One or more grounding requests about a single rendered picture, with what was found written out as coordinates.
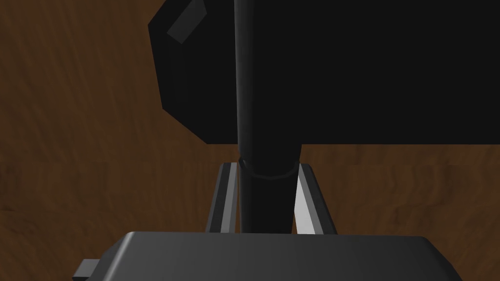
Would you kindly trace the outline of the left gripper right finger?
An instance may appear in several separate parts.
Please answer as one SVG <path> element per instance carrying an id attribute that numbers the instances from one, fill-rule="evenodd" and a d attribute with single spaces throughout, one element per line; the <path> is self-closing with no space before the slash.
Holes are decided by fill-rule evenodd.
<path id="1" fill-rule="evenodd" d="M 299 167 L 294 218 L 297 234 L 337 234 L 314 172 L 306 163 Z"/>

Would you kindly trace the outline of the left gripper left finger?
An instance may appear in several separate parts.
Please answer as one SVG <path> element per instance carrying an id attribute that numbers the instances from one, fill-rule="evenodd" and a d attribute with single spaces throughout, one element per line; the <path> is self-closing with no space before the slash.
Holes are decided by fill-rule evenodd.
<path id="1" fill-rule="evenodd" d="M 218 170 L 206 232 L 234 233 L 238 199 L 238 165 L 225 162 Z"/>

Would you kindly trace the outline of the black frying pan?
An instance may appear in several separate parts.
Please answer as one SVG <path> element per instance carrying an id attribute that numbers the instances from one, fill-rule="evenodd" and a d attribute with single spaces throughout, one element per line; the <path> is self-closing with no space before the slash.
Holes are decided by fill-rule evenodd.
<path id="1" fill-rule="evenodd" d="M 291 231 L 305 144 L 500 172 L 500 0 L 165 0 L 147 31 L 164 111 L 238 146 L 242 232 Z"/>

